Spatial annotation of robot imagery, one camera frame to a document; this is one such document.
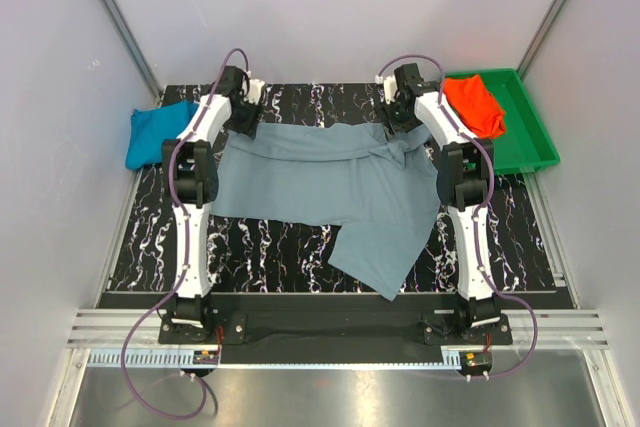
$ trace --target black marble tabletop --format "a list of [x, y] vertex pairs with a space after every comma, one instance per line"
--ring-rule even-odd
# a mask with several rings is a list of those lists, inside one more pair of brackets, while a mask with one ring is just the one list
[[[169, 86], [163, 105], [197, 100], [201, 86]], [[329, 127], [375, 122], [373, 84], [267, 86], [263, 122]], [[226, 132], [214, 151], [219, 161]], [[145, 167], [107, 291], [168, 291], [176, 269], [175, 223], [159, 165]], [[211, 217], [209, 275], [215, 292], [370, 292], [328, 263], [340, 227]], [[552, 272], [521, 175], [496, 178], [488, 243], [496, 285], [503, 290], [555, 290]], [[458, 261], [453, 225], [442, 208], [402, 292], [455, 290]]]

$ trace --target blue cloth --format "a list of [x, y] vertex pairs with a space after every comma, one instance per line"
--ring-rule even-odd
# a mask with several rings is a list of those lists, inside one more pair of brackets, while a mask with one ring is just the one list
[[186, 100], [160, 109], [134, 110], [125, 161], [127, 169], [136, 170], [162, 162], [162, 143], [177, 138], [187, 128], [196, 110], [198, 104]]
[[440, 207], [430, 135], [420, 126], [387, 142], [381, 124], [259, 124], [255, 140], [230, 132], [213, 211], [341, 225], [329, 262], [391, 300]]

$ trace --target red-orange towel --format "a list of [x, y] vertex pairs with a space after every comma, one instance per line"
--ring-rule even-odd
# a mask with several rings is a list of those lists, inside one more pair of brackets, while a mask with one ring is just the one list
[[447, 79], [444, 93], [460, 119], [478, 137], [495, 139], [507, 131], [505, 111], [479, 75], [468, 79]]

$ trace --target green plastic bin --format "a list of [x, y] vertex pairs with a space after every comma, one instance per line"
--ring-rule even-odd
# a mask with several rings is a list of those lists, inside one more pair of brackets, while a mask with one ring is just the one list
[[448, 78], [465, 79], [480, 75], [487, 89], [507, 113], [507, 133], [494, 142], [494, 169], [497, 174], [537, 172], [560, 162], [551, 137], [513, 69], [455, 72]]

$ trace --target gray wall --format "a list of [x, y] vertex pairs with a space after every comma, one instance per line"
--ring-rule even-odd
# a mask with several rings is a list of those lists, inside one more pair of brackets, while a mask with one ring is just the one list
[[640, 14], [570, 0], [526, 85], [560, 151], [540, 175], [584, 307], [599, 310], [640, 418]]
[[118, 0], [161, 83], [210, 82], [234, 46], [272, 82], [372, 81], [428, 53], [516, 67], [551, 0]]
[[129, 114], [152, 100], [98, 0], [0, 12], [0, 423], [32, 426], [96, 292], [131, 179]]

